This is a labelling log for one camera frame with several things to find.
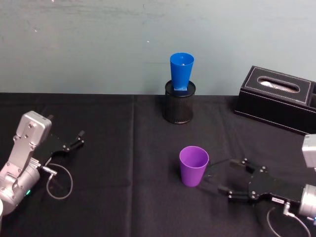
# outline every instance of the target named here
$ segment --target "table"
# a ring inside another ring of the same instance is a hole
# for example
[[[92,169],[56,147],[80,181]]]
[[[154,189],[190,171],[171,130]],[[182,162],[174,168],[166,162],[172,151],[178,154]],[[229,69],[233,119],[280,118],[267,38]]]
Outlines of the table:
[[[234,96],[196,96],[194,118],[174,125],[161,115],[163,96],[0,94],[0,165],[12,149],[21,115],[54,115],[52,132],[71,139],[85,130],[85,146],[67,168],[74,191],[64,201],[50,198],[41,177],[18,209],[4,217],[1,236],[263,237],[270,203],[228,203],[217,185],[246,187],[249,176],[227,162],[211,166],[196,188],[180,180],[178,154],[201,146],[212,163],[248,158],[288,181],[316,185],[301,152],[303,136],[232,113]],[[274,211],[283,236],[306,236],[295,221]],[[308,223],[312,235],[315,228]]]

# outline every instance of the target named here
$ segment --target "tissue box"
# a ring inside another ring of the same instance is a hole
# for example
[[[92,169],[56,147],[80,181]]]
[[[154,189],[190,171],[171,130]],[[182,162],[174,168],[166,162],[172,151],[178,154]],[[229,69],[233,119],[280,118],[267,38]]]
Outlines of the tissue box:
[[[316,84],[252,66],[235,113],[300,134],[316,133]]]

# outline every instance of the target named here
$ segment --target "light blue wall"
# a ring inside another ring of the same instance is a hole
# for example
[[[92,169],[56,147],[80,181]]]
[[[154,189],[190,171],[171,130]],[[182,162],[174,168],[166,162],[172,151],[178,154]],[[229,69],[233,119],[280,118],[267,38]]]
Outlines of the light blue wall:
[[[314,80],[316,1],[0,1],[0,91],[163,94],[177,51],[197,94],[238,94],[252,65]]]

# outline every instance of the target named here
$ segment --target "cable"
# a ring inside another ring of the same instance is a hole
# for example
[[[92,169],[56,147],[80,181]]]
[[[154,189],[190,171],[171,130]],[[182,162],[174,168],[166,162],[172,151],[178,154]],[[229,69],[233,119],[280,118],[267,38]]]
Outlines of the cable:
[[[46,190],[47,190],[47,193],[48,193],[52,198],[54,198],[54,199],[63,200],[63,199],[65,199],[65,198],[69,197],[69,195],[70,195],[70,194],[72,193],[72,191],[73,191],[73,186],[74,186],[73,178],[72,178],[72,176],[71,176],[71,173],[70,173],[70,172],[68,171],[68,169],[66,169],[65,167],[63,167],[63,166],[61,166],[61,165],[59,165],[59,164],[54,164],[54,163],[49,163],[49,164],[64,169],[64,170],[67,172],[67,174],[69,175],[69,178],[70,178],[70,190],[69,190],[69,193],[68,193],[67,195],[63,196],[63,197],[56,197],[56,196],[54,196],[54,195],[49,191],[48,186],[49,186],[49,183],[50,183],[50,181],[51,181],[51,178],[49,178],[48,181],[47,181],[47,183],[46,183]]]
[[[271,226],[271,224],[270,224],[270,212],[273,211],[274,209],[275,209],[275,208],[272,207],[272,208],[268,211],[268,213],[267,213],[267,222],[268,222],[268,225],[269,225],[270,229],[272,230],[272,232],[273,232],[277,237],[282,237],[282,236],[280,236],[280,235],[272,228],[272,226]],[[300,220],[297,216],[295,216],[295,215],[289,215],[289,216],[295,218],[295,219],[304,227],[304,229],[306,230],[308,236],[311,237],[311,232],[310,232],[310,230],[307,228],[307,226],[303,223],[303,221],[301,221],[301,220]]]

